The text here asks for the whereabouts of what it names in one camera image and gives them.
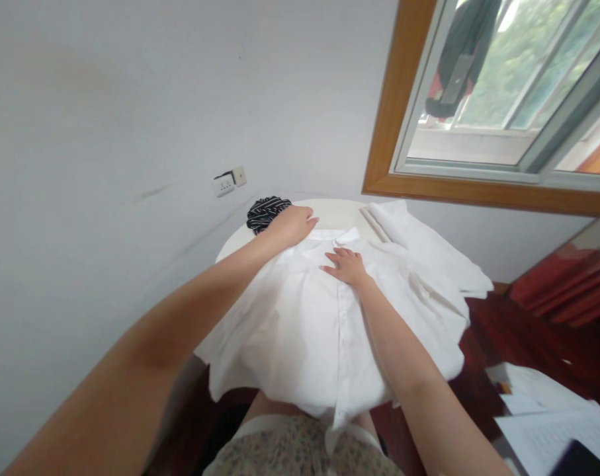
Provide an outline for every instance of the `electrical outlet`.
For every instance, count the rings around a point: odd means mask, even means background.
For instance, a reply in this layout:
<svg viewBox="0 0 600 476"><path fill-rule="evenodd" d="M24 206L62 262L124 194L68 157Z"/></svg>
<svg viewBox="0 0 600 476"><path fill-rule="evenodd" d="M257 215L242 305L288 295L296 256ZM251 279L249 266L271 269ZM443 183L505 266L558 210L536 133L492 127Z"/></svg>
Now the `electrical outlet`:
<svg viewBox="0 0 600 476"><path fill-rule="evenodd" d="M232 175L234 176L234 182L236 183L236 186L243 186L245 183L247 183L245 168L242 165L239 165L232 170Z"/></svg>
<svg viewBox="0 0 600 476"><path fill-rule="evenodd" d="M212 180L212 185L214 186L214 192L218 197L228 194L235 188L234 178L231 173L226 173L214 178L214 180Z"/></svg>

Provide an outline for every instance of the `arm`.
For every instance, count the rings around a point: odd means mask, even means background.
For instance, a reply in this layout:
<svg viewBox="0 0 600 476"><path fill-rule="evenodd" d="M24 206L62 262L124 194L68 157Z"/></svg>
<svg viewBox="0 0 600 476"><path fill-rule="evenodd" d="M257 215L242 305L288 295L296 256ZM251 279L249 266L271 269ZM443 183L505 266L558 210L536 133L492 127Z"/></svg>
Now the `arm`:
<svg viewBox="0 0 600 476"><path fill-rule="evenodd" d="M289 207L268 230L159 302L110 349L5 471L138 475L192 351L275 255L317 219Z"/></svg>
<svg viewBox="0 0 600 476"><path fill-rule="evenodd" d="M430 355L366 273L359 253L327 253L323 266L357 291L379 366L401 404L429 475L510 475L506 464L467 415Z"/></svg>

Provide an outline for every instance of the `patterned shorts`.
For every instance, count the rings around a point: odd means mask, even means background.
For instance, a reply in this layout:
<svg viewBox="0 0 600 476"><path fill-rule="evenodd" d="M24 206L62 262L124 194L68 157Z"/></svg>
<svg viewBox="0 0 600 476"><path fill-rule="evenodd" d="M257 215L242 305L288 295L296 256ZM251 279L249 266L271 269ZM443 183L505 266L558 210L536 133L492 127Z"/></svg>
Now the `patterned shorts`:
<svg viewBox="0 0 600 476"><path fill-rule="evenodd" d="M307 416L263 415L245 423L205 469L212 475L401 475L363 428L349 425L331 457L326 425Z"/></svg>

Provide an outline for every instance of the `leg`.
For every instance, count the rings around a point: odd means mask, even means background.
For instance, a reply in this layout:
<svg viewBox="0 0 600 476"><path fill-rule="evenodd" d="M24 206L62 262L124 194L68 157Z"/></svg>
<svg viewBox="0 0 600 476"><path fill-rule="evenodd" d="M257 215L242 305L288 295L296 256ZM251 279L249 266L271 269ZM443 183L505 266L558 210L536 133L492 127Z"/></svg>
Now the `leg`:
<svg viewBox="0 0 600 476"><path fill-rule="evenodd" d="M361 426L364 430L366 430L370 435L377 440L379 443L379 437L377 436L377 430L374 428L374 423L372 422L372 417L370 416L370 412L362 413L361 415L357 415L352 424L356 424L357 426Z"/></svg>
<svg viewBox="0 0 600 476"><path fill-rule="evenodd" d="M295 405L269 400L262 391L259 391L240 426L261 415L288 415L290 417L293 415L308 416Z"/></svg>

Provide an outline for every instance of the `black and white striped cloth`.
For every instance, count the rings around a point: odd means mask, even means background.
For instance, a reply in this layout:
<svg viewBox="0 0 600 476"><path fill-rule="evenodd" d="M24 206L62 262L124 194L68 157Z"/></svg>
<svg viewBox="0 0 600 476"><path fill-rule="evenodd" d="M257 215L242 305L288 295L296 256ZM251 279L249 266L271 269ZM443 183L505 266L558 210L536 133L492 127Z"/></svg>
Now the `black and white striped cloth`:
<svg viewBox="0 0 600 476"><path fill-rule="evenodd" d="M247 213L248 228L252 229L254 234L260 234L260 232L267 229L281 211L289 206L291 206L290 200L284 200L280 197L261 198L253 204Z"/></svg>

